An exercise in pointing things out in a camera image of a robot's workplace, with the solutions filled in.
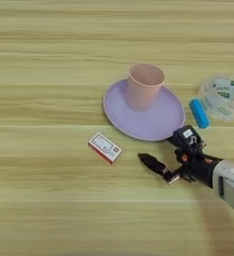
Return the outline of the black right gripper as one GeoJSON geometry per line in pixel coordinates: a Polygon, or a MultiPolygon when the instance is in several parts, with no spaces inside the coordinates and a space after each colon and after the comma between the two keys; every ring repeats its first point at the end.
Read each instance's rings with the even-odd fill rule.
{"type": "MultiPolygon", "coordinates": [[[[206,141],[201,140],[198,142],[200,150],[203,150],[206,146],[206,141]]],[[[204,153],[192,155],[181,149],[176,149],[175,154],[181,167],[174,172],[171,172],[164,163],[150,154],[139,153],[138,157],[148,169],[160,175],[168,184],[181,177],[188,182],[199,181],[209,188],[213,187],[213,170],[222,161],[221,158],[205,155],[204,153]]]]}

